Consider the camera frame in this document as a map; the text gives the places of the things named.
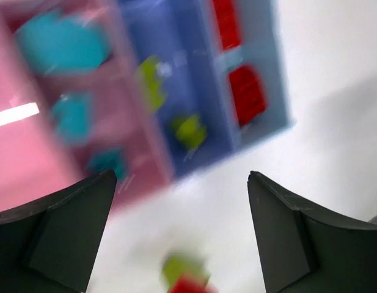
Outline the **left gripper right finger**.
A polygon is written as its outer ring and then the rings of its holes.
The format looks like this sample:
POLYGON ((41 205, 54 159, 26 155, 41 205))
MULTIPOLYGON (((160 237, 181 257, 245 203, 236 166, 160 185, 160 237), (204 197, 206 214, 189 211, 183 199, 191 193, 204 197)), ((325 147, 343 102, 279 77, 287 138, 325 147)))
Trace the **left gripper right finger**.
POLYGON ((377 292, 377 224, 334 212, 260 172, 247 189, 267 292, 377 292))

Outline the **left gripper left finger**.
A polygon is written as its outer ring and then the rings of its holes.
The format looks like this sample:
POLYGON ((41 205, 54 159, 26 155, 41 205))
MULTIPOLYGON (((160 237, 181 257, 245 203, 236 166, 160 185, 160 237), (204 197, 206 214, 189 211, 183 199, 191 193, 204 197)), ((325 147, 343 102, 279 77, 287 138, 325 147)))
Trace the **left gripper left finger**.
POLYGON ((104 170, 0 212, 0 292, 86 292, 114 199, 104 170))

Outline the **teal lego base brick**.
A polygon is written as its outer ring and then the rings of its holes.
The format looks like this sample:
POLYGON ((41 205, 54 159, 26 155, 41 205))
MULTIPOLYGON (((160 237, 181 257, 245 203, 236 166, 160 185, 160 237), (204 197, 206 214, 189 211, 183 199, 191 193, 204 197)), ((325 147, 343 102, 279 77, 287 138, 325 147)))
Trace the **teal lego base brick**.
POLYGON ((93 96, 90 92, 67 92, 53 104, 50 116, 54 133, 68 146, 85 145, 93 128, 93 96))

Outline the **red curved lego top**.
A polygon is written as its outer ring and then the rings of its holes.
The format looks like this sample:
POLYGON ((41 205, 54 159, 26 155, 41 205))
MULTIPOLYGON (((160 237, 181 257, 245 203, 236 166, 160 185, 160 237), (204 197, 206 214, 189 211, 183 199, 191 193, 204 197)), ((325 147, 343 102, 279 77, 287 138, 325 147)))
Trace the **red curved lego top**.
POLYGON ((262 82, 259 75, 247 65, 231 71, 229 82, 238 123, 244 127, 267 108, 262 82))

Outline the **lime green lego brick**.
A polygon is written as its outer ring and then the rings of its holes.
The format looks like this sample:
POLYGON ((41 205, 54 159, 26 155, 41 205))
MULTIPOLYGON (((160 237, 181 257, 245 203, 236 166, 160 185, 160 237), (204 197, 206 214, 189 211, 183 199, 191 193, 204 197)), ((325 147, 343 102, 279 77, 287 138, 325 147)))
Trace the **lime green lego brick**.
POLYGON ((207 128, 199 114, 179 115, 171 122, 176 139, 187 149, 196 150, 207 138, 207 128))

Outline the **teal curved lego brick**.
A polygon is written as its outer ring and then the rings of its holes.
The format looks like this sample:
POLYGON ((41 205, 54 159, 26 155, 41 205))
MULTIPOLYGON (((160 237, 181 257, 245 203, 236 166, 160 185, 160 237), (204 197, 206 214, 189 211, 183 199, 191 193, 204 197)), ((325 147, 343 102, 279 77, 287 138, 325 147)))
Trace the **teal curved lego brick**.
POLYGON ((41 76, 90 73, 112 52, 102 25, 58 9, 33 16, 14 37, 28 67, 41 76))

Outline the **red lego base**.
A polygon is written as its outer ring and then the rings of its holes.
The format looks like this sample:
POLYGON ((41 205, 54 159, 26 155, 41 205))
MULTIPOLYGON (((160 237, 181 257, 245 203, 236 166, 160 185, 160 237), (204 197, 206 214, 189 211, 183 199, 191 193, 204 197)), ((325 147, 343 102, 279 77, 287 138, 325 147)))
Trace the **red lego base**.
POLYGON ((212 0, 218 25, 222 50, 226 51, 241 45, 241 31, 232 0, 212 0))

